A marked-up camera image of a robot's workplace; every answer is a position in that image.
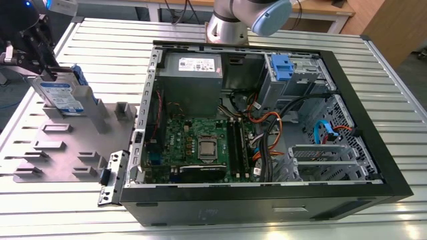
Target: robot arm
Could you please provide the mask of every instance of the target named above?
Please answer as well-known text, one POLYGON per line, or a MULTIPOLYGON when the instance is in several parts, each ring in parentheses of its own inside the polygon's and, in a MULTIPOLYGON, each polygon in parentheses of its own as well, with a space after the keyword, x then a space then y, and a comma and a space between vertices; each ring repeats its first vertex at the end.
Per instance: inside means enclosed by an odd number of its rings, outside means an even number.
POLYGON ((207 27, 212 43, 241 45, 248 41, 248 29, 260 36, 273 34, 292 12, 289 0, 217 0, 207 27))
MULTIPOLYGON (((65 13, 76 14, 77 4, 68 0, 59 0, 55 4, 56 12, 60 12, 61 2, 73 6, 73 10, 65 13)), ((45 4, 49 9, 52 0, 45 4)), ((32 0, 0 0, 0 6, 0 45, 5 49, 5 52, 0 51, 0 65, 23 75, 55 81, 55 71, 63 69, 55 59, 49 17, 39 13, 32 0)))

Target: cpu socket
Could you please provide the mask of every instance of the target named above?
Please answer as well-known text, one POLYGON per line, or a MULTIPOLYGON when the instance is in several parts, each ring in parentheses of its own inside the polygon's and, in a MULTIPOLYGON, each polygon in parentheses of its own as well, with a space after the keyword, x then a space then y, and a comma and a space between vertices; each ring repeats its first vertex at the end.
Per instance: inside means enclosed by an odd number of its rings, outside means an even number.
POLYGON ((200 160, 208 160, 207 162, 213 162, 219 158, 216 137, 197 138, 197 157, 200 160))

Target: slotted aluminum surface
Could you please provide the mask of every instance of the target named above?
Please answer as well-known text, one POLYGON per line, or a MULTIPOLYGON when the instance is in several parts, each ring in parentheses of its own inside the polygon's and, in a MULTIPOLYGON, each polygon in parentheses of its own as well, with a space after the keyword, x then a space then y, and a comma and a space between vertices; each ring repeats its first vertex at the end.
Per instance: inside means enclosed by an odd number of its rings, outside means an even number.
MULTIPOLYGON (((197 25, 85 19, 68 28, 57 61, 77 63, 104 103, 139 104, 153 40, 204 42, 197 25)), ((0 237, 43 239, 427 239, 426 112, 385 67, 373 46, 357 36, 280 31, 248 34, 249 44, 328 50, 343 67, 377 127, 413 196, 383 204, 339 221, 141 227, 123 207, 97 208, 96 183, 15 183, 0 177, 0 237)), ((19 159, 3 159, 29 147, 47 118, 29 90, 0 137, 0 173, 19 159)))

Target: motherboard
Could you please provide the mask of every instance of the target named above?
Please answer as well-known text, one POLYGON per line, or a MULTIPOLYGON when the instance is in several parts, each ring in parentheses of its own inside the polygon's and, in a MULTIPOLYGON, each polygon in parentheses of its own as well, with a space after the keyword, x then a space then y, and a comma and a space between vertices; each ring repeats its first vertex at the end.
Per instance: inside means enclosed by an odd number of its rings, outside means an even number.
POLYGON ((161 154, 148 154, 148 180, 164 183, 252 182, 247 133, 241 119, 172 118, 167 120, 161 154))

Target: white sticker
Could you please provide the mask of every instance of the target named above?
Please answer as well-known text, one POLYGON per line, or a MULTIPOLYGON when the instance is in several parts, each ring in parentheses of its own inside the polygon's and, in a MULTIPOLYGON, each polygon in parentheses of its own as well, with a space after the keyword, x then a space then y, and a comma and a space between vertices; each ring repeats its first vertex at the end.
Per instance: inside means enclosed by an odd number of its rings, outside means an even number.
POLYGON ((257 110, 260 110, 260 108, 261 108, 261 105, 260 105, 256 101, 253 102, 252 106, 253 106, 257 110))
POLYGON ((179 59, 179 71, 215 72, 215 60, 211 58, 179 59))
POLYGON ((72 87, 67 83, 40 83, 48 99, 64 115, 80 115, 84 111, 81 103, 72 95, 72 87))
POLYGON ((253 175, 257 175, 257 176, 261 175, 261 169, 260 168, 257 168, 257 167, 253 168, 253 175))

